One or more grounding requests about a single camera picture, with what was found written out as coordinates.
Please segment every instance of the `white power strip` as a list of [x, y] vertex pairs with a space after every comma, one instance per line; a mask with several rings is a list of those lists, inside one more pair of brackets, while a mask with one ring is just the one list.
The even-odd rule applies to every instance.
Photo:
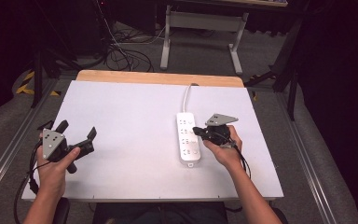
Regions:
[[199, 139], [193, 132], [193, 127], [196, 126], [194, 115], [192, 113], [178, 113], [176, 122], [181, 163], [193, 167], [201, 159]]

